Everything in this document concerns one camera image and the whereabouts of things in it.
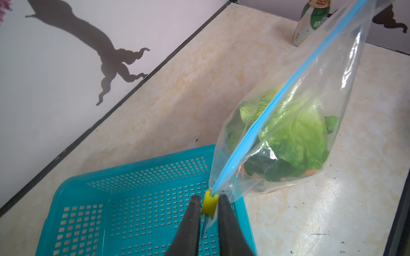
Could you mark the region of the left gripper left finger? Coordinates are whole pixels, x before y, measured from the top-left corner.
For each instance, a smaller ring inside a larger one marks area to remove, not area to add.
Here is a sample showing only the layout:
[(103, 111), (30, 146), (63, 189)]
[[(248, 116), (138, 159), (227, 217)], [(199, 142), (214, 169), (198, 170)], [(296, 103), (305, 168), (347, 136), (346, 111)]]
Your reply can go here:
[(191, 197), (177, 234), (165, 256), (197, 256), (201, 226), (201, 197)]

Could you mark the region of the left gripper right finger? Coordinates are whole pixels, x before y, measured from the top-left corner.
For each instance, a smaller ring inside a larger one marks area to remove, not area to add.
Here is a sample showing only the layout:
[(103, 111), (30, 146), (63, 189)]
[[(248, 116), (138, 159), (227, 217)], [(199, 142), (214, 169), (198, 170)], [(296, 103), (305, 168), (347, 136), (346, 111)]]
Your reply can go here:
[(254, 256), (225, 194), (218, 200), (218, 234), (221, 256)]

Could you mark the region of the teal plastic basket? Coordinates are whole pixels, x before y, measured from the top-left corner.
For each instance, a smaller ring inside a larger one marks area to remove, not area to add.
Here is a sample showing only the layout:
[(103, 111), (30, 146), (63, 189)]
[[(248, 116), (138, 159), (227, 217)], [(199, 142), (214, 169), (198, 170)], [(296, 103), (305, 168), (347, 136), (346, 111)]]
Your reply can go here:
[[(213, 145), (117, 166), (66, 180), (56, 191), (38, 256), (165, 256), (191, 197), (208, 190)], [(256, 246), (243, 199), (232, 205)], [(220, 256), (218, 224), (201, 215), (197, 256)]]

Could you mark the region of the green lettuce cabbage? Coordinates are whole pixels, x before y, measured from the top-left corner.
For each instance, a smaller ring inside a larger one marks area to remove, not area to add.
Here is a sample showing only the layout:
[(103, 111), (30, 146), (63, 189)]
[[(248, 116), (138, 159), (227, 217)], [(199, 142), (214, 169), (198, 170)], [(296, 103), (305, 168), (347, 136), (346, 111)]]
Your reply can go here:
[(252, 178), (283, 182), (320, 170), (329, 156), (329, 136), (338, 117), (325, 116), (320, 100), (280, 103), (258, 133), (257, 151), (240, 168)]

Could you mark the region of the orange carrot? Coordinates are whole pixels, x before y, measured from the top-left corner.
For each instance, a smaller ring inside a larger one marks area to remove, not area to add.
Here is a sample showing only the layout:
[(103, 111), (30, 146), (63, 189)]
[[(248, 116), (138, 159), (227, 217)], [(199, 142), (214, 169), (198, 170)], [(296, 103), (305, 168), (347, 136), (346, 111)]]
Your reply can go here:
[(310, 177), (316, 174), (319, 170), (307, 170), (304, 172), (303, 177)]

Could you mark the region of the green drink can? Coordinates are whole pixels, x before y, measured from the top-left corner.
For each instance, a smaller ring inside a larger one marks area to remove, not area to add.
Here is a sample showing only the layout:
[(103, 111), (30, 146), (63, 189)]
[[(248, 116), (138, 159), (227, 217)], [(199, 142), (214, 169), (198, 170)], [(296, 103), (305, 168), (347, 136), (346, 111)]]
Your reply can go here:
[(331, 8), (329, 0), (310, 0), (304, 6), (301, 18), (293, 35), (293, 44), (299, 46), (326, 20)]

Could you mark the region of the clear zip bag blue zipper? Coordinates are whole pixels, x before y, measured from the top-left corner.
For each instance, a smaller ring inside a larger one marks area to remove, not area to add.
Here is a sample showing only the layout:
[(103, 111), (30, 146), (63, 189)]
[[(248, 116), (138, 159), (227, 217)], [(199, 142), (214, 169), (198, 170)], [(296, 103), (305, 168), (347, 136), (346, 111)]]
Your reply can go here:
[(298, 185), (324, 169), (372, 19), (390, 4), (347, 1), (240, 101), (218, 137), (205, 204)]

